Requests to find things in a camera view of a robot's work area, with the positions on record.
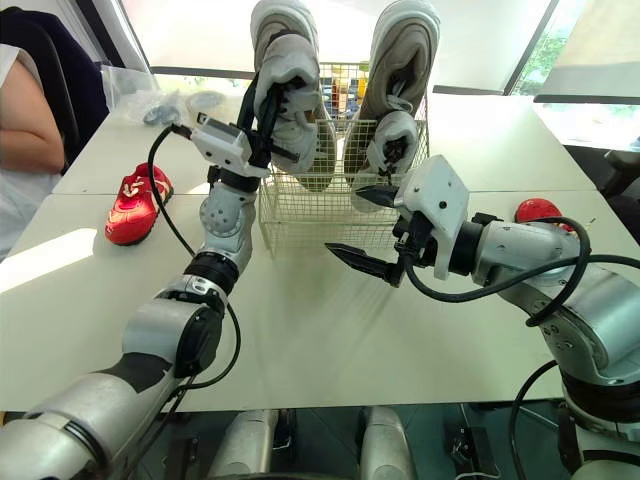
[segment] gray sneaker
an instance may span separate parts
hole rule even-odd
[[[254,66],[260,71],[255,109],[273,83],[289,84],[272,138],[300,156],[294,163],[273,154],[272,161],[312,192],[329,186],[336,164],[335,131],[320,90],[317,36],[311,13],[299,0],[261,0],[251,13]]]
[[[361,181],[354,182],[358,172],[387,175],[405,173],[410,167],[413,156],[409,161],[405,157],[415,154],[415,148],[396,156],[401,161],[385,162],[386,171],[374,172],[367,158],[367,147],[374,136],[386,136],[376,128],[384,127],[382,119],[387,114],[403,111],[415,117],[425,97],[439,36],[440,19],[424,0],[397,0],[380,15],[371,45],[369,83],[356,117],[379,123],[377,127],[355,124],[347,135],[344,172],[351,188],[363,186]],[[384,146],[382,149],[397,150]]]

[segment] floor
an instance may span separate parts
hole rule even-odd
[[[550,402],[527,403],[527,408],[555,422]],[[490,440],[495,463],[502,479],[515,480],[509,454],[506,426],[507,407],[486,410],[466,405],[465,415],[471,426],[484,426]],[[454,464],[448,453],[445,426],[464,425],[460,405],[406,405],[395,407],[404,425],[419,479],[453,480]],[[282,454],[272,460],[272,470],[280,472],[314,472],[343,478],[356,478],[358,473],[355,433],[360,409],[318,408],[297,411],[297,455],[293,463]],[[198,454],[193,476],[205,478],[224,430],[234,413],[198,413],[171,424],[154,444],[133,478],[163,479],[171,443],[184,438],[198,439]],[[521,415],[518,441],[529,480],[568,479],[556,449],[556,434],[549,422]]]

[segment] white sneaker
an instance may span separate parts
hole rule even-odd
[[[374,175],[379,178],[405,173],[409,170],[418,148],[418,127],[413,117],[403,110],[386,114],[378,122],[373,139],[366,150],[367,161],[353,177],[351,204],[363,213],[372,213],[381,207],[356,192],[371,185]]]
[[[251,14],[251,39],[254,66],[260,73],[254,109],[260,111],[274,83],[287,84],[272,138],[277,146],[300,157],[293,162],[272,154],[272,161],[308,190],[320,192],[331,182],[336,140],[320,91],[313,17],[298,0],[262,0]]]
[[[397,0],[385,8],[378,18],[371,45],[369,82],[358,119],[376,120],[379,125],[373,129],[356,124],[349,132],[345,143],[344,170],[352,190],[365,186],[361,185],[364,181],[362,175],[362,181],[355,185],[358,172],[376,172],[371,165],[372,159],[368,158],[369,142],[374,137],[379,137],[380,141],[384,138],[398,140],[393,138],[394,135],[383,131],[395,122],[383,125],[383,119],[391,112],[398,111],[406,113],[412,120],[415,117],[420,102],[425,98],[439,36],[440,19],[425,0]],[[412,141],[407,138],[406,144],[410,145]],[[394,150],[381,144],[380,146],[382,152]],[[412,151],[407,149],[406,152],[407,155],[415,155],[415,148]],[[385,162],[385,165],[395,167],[393,173],[405,173],[413,161],[413,156],[408,158],[407,155],[396,157],[395,160],[389,159],[391,161]],[[382,169],[379,173],[386,175],[392,172]],[[356,198],[356,203],[361,205],[359,197],[352,197]]]

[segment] person's arm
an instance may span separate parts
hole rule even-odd
[[[0,167],[32,173],[58,173],[64,148],[40,86],[19,61],[0,89]]]

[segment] cable connector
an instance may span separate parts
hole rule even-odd
[[[193,130],[186,125],[178,125],[176,123],[171,124],[171,131],[186,138],[187,140],[191,140],[191,133],[193,132]]]
[[[395,249],[400,257],[408,257],[411,263],[420,265],[420,258],[427,247],[427,242],[431,238],[433,224],[421,212],[414,212],[407,226],[406,234],[403,234],[395,244]]]

